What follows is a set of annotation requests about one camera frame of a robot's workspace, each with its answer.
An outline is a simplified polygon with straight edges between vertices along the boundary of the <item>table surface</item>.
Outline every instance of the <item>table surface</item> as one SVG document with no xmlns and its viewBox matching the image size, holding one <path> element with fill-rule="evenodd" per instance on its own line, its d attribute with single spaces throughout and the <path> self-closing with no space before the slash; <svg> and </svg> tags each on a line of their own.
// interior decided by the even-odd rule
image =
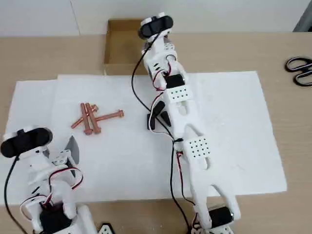
<svg viewBox="0 0 312 234">
<path fill-rule="evenodd" d="M 256 70 L 269 108 L 288 191 L 238 196 L 237 234 L 310 233 L 312 202 L 311 88 L 294 85 L 284 71 L 292 56 L 312 57 L 311 33 L 210 33 L 171 35 L 188 72 Z M 0 39 L 0 133 L 7 122 L 17 80 L 54 79 L 58 74 L 102 74 L 105 36 Z M 209 198 L 208 204 L 219 198 Z M 191 206 L 181 201 L 188 218 Z M 111 222 L 117 234 L 185 233 L 171 200 L 88 204 L 97 226 Z M 17 207 L 13 214 L 22 220 Z M 0 207 L 1 233 L 20 231 Z"/>
</svg>

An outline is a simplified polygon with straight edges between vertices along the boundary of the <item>white robotic arm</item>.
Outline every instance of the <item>white robotic arm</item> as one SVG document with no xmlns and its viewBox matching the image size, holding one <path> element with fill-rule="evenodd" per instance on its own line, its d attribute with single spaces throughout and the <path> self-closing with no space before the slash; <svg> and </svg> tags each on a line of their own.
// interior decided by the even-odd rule
<svg viewBox="0 0 312 234">
<path fill-rule="evenodd" d="M 174 139 L 182 139 L 175 144 L 175 149 L 182 151 L 188 162 L 194 211 L 198 213 L 201 227 L 215 234 L 232 233 L 228 225 L 240 219 L 240 209 L 230 184 L 223 176 L 222 165 L 215 161 L 216 155 L 209 145 L 212 136 L 204 132 L 188 75 L 178 62 L 174 45 L 168 40 L 172 25 L 173 20 L 164 13 L 142 21 L 139 35 L 147 40 L 142 54 L 151 46 L 143 58 L 144 66 L 155 89 L 163 92 L 162 101 Z M 211 186 L 224 198 L 225 206 L 208 209 L 207 190 Z"/>
<path fill-rule="evenodd" d="M 35 234 L 97 234 L 87 206 L 76 205 L 73 190 L 82 182 L 71 150 L 52 158 L 46 147 L 52 133 L 45 128 L 27 128 L 4 136 L 1 153 L 19 157 L 28 165 L 28 198 L 20 211 Z"/>
</svg>

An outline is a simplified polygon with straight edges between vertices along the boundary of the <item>bolt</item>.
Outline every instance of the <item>bolt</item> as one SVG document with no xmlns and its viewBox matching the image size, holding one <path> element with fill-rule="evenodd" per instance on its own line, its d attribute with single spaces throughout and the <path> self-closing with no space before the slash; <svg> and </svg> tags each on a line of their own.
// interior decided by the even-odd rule
<svg viewBox="0 0 312 234">
<path fill-rule="evenodd" d="M 92 105 L 92 106 L 91 106 L 91 110 L 92 110 L 92 112 L 97 112 L 97 111 L 98 111 L 98 106 Z M 73 123 L 72 126 L 71 126 L 71 128 L 72 128 L 72 129 L 76 128 L 81 122 L 83 122 L 83 117 L 81 117 L 81 118 L 78 119 L 75 123 Z"/>
<path fill-rule="evenodd" d="M 96 121 L 106 120 L 106 119 L 115 118 L 115 117 L 122 118 L 123 116 L 124 116 L 123 110 L 118 110 L 115 113 L 99 116 L 99 117 L 96 118 Z"/>
<path fill-rule="evenodd" d="M 93 131 L 95 134 L 99 134 L 101 133 L 101 128 L 98 126 L 98 123 L 97 123 L 97 120 L 96 118 L 94 117 L 94 114 L 92 112 L 92 109 L 91 109 L 91 106 L 89 103 L 86 103 L 86 107 L 87 107 L 87 110 L 88 112 L 90 113 L 89 114 L 89 117 L 91 119 L 91 122 L 92 122 L 92 125 L 93 125 Z"/>
<path fill-rule="evenodd" d="M 90 128 L 89 125 L 89 121 L 88 121 L 88 117 L 87 117 L 87 113 L 86 113 L 86 108 L 84 103 L 80 104 L 80 108 L 81 108 L 81 114 L 82 114 L 82 119 L 83 119 L 83 123 L 84 123 L 84 133 L 86 135 L 91 135 L 92 134 L 92 129 Z"/>
</svg>

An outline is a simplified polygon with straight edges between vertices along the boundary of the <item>scissor handle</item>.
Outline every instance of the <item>scissor handle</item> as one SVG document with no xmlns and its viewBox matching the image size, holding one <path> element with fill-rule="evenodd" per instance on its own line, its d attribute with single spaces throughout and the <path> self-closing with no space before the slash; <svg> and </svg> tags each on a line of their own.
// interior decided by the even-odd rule
<svg viewBox="0 0 312 234">
<path fill-rule="evenodd" d="M 301 78 L 303 77 L 307 77 L 309 75 L 312 75 L 312 70 L 307 70 L 306 72 L 303 72 L 301 74 L 298 74 L 296 76 L 294 76 L 293 81 L 295 84 L 299 85 L 299 86 L 312 86 L 312 82 L 302 82 L 300 81 Z"/>
<path fill-rule="evenodd" d="M 290 64 L 294 61 L 304 61 L 305 64 L 297 66 L 297 67 L 290 67 Z M 312 59 L 307 58 L 307 57 L 293 57 L 290 58 L 286 63 L 285 63 L 285 70 L 288 72 L 297 72 L 297 71 L 304 71 L 307 70 L 308 68 L 312 67 Z"/>
</svg>

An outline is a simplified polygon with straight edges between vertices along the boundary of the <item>cardboard box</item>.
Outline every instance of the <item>cardboard box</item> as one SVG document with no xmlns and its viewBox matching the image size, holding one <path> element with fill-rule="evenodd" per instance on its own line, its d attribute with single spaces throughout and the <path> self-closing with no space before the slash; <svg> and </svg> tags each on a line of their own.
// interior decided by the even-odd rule
<svg viewBox="0 0 312 234">
<path fill-rule="evenodd" d="M 110 19 L 107 25 L 104 69 L 108 75 L 131 75 L 141 57 L 144 40 L 137 31 L 141 19 Z M 145 75 L 147 71 L 140 64 L 137 75 Z"/>
</svg>

